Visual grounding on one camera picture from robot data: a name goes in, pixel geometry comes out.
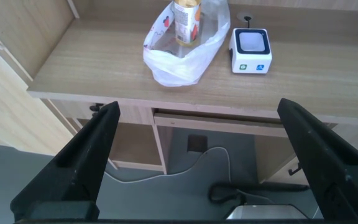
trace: black cable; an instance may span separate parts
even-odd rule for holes
[[[244,19],[248,22],[248,29],[251,26],[251,17],[250,16],[245,16]]]

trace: cable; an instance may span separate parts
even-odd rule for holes
[[[318,210],[319,210],[319,209],[320,209],[320,207],[319,207],[319,206],[317,206],[316,212],[314,213],[314,215],[313,215],[313,217],[312,217],[311,219],[314,219],[314,218],[316,217],[317,212],[318,212]]]
[[[144,178],[144,179],[140,179],[140,180],[132,180],[132,181],[122,181],[122,180],[119,180],[115,177],[113,177],[111,174],[109,174],[108,172],[104,171],[104,173],[112,178],[113,180],[119,182],[119,183],[122,183],[122,184],[134,184],[134,183],[139,183],[139,182],[142,182],[142,181],[146,181],[146,180],[152,180],[152,179],[155,179],[157,177],[173,177],[173,176],[176,176],[176,175],[180,175],[180,174],[184,174],[184,173],[187,173],[189,172],[190,170],[192,170],[192,168],[194,168],[194,166],[197,164],[197,162],[205,155],[207,155],[207,153],[209,151],[212,151],[214,149],[222,149],[224,150],[224,152],[226,153],[227,155],[227,164],[228,164],[228,172],[229,172],[229,182],[231,183],[231,169],[230,169],[230,156],[229,156],[229,152],[227,151],[226,148],[224,147],[220,147],[220,146],[217,146],[217,147],[212,147],[211,149],[208,149],[207,151],[205,151],[204,153],[202,153],[202,155],[199,156],[199,158],[197,159],[197,161],[187,170],[184,170],[184,171],[181,171],[181,172],[177,172],[176,174],[167,174],[167,175],[164,175],[164,174],[161,174],[161,175],[156,175],[156,176],[153,176],[153,177],[148,177],[148,178]]]
[[[251,17],[250,16],[245,16],[244,19],[248,22],[248,29],[251,26]]]

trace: wooden cabinet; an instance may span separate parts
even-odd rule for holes
[[[244,26],[237,13],[250,12],[252,26],[268,30],[269,73],[232,74],[228,34],[197,85],[166,88],[143,62],[142,46],[168,1],[0,0],[1,68],[10,67],[0,76],[9,89],[0,94],[0,120],[10,128],[0,125],[0,139],[55,154],[92,118],[91,106],[118,101],[110,155],[117,168],[166,174],[172,129],[205,129],[256,135],[260,182],[304,184],[302,171],[288,175],[298,162],[276,112],[288,98],[338,124],[358,148],[358,0],[228,2],[231,29]],[[21,128],[25,134],[15,133]]]

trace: gray floor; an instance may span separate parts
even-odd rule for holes
[[[201,153],[187,152],[187,136],[203,134],[208,147],[223,146],[229,151],[231,177],[235,183],[256,183],[254,139],[243,134],[176,129],[172,141],[169,171],[171,174],[190,168]],[[45,166],[52,157],[19,152],[0,146],[0,223],[11,223],[9,203],[13,197]],[[120,169],[108,166],[108,172],[120,180],[139,180],[159,172]],[[218,220],[233,206],[212,205],[207,192],[211,184],[228,181],[227,157],[222,150],[209,151],[196,165],[182,175],[158,177],[133,184],[121,184],[104,176],[97,205],[100,218]],[[253,192],[275,203],[293,204],[308,217],[317,208],[310,191],[301,193]],[[250,204],[269,203],[259,197],[248,197]],[[318,211],[315,218],[321,218]]]

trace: metal object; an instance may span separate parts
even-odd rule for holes
[[[243,205],[228,216],[228,220],[307,220],[293,205]]]
[[[89,109],[93,112],[99,112],[103,105],[102,103],[95,103],[95,105],[90,106]]]
[[[302,170],[302,167],[301,167],[301,165],[298,163],[298,168],[296,168],[294,171],[292,171],[292,169],[289,169],[289,170],[288,170],[288,173],[289,173],[289,175],[294,175],[294,174],[296,174],[299,170]]]

